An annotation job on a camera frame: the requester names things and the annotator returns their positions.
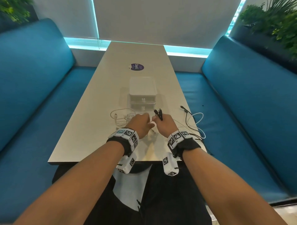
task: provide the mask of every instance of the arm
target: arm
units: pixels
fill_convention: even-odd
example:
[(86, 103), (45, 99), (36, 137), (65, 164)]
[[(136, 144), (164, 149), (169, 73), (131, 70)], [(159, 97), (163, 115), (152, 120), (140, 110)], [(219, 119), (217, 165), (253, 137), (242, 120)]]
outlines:
[[(153, 121), (165, 137), (178, 130), (170, 115), (163, 114), (163, 121), (153, 117)], [(185, 150), (183, 160), (221, 225), (286, 224), (251, 186), (201, 148)]]
[[(147, 113), (136, 115), (126, 127), (135, 130), (141, 139), (154, 126), (149, 122)], [(14, 225), (83, 224), (123, 154), (124, 148), (119, 142), (105, 143), (57, 180)]]

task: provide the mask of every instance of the round sticker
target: round sticker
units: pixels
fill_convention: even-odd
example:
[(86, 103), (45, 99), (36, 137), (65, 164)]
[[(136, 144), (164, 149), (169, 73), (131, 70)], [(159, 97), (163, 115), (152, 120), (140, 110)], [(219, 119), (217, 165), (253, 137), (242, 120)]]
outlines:
[(139, 70), (143, 70), (144, 66), (138, 63), (132, 63), (130, 69), (134, 71), (139, 71)]

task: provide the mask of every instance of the person's left arm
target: person's left arm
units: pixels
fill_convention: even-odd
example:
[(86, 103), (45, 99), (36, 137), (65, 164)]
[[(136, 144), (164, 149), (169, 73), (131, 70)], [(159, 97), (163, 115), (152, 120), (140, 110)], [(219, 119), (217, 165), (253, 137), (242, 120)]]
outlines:
[[(149, 122), (147, 113), (137, 114), (126, 127), (135, 130), (142, 139), (154, 127)], [(58, 179), (14, 225), (83, 224), (123, 154), (124, 147), (119, 142), (107, 142)]]

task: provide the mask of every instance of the blue bench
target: blue bench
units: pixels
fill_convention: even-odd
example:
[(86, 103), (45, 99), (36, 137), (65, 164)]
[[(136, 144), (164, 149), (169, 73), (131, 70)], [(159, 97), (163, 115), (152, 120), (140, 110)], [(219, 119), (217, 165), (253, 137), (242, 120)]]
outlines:
[(51, 185), (47, 160), (96, 69), (74, 62), (50, 19), (0, 34), (0, 223)]
[(226, 36), (202, 72), (176, 75), (208, 150), (266, 201), (296, 197), (297, 75)]

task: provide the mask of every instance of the black pants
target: black pants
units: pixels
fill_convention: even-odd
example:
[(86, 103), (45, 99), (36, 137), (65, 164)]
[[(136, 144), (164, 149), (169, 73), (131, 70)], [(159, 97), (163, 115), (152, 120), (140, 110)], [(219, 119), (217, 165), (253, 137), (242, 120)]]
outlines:
[[(76, 163), (60, 165), (53, 183)], [(140, 210), (124, 205), (113, 193), (115, 178), (109, 180), (101, 197), (85, 221), (85, 225), (211, 225), (205, 202), (188, 169), (178, 175), (164, 174), (162, 164), (154, 164), (149, 172)]]

